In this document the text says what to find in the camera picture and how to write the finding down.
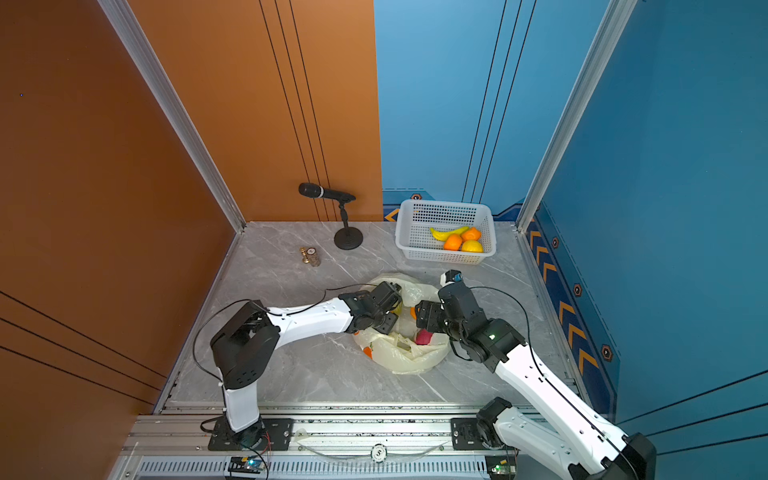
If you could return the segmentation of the yellowish plastic bag orange print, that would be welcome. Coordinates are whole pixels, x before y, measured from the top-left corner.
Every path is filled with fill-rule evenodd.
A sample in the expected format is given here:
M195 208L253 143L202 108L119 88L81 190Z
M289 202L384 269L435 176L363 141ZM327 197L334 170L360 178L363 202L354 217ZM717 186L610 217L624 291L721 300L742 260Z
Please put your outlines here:
M370 281L378 285L383 281L401 287L402 303L396 308L398 320L389 334L373 328L354 334L355 343L375 363L394 374L420 374L438 365L449 353L449 337L434 333L430 345L419 346L414 337L419 330L411 310L422 300L438 301L438 289L419 283L403 273L381 274Z

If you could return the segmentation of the yellow lemon fruit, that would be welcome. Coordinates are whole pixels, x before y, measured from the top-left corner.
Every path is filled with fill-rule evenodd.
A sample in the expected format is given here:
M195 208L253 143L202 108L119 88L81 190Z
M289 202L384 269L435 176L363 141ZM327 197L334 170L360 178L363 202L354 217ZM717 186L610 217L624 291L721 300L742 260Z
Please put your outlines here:
M483 253L484 247L478 240L466 240L461 245L462 252Z

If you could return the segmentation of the orange fruit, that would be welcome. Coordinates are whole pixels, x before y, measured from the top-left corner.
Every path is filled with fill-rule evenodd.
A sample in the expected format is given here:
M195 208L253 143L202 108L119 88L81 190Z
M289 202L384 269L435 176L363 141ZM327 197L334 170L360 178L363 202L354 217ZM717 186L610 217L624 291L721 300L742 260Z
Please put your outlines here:
M460 234L451 234L445 239L443 249L448 251L460 251L462 244L463 238Z
M482 232L475 227L471 227L461 234L464 242L479 241L482 238Z

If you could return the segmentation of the pink dragon fruit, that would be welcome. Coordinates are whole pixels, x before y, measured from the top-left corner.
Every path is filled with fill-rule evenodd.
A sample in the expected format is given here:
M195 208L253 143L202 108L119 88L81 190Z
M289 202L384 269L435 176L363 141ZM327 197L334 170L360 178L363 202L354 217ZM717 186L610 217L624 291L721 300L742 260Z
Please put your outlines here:
M429 332L426 329L419 329L414 337L414 343L419 346L430 345L432 338L432 332Z

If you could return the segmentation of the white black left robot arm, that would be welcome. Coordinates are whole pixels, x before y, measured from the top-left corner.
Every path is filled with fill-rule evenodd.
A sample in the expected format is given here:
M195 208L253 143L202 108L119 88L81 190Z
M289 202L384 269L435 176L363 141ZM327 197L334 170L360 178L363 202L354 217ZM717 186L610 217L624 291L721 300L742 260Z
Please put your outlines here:
M258 380L275 350L310 337L355 334L373 328L389 333L402 303L401 287L383 281L372 289L291 308L268 308L248 300L210 340L220 374L229 428L240 433L259 423Z

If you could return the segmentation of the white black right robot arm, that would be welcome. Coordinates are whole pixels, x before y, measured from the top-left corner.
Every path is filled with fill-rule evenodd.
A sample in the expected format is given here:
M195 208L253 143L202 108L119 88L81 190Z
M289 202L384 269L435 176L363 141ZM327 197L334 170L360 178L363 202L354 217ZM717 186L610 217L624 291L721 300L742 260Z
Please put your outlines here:
M497 397L477 414L477 429L488 447L514 447L562 479L654 478L655 446L593 410L510 323L488 318L459 271L442 275L438 297L415 307L418 326L459 343L466 359L511 385L547 422L541 426Z

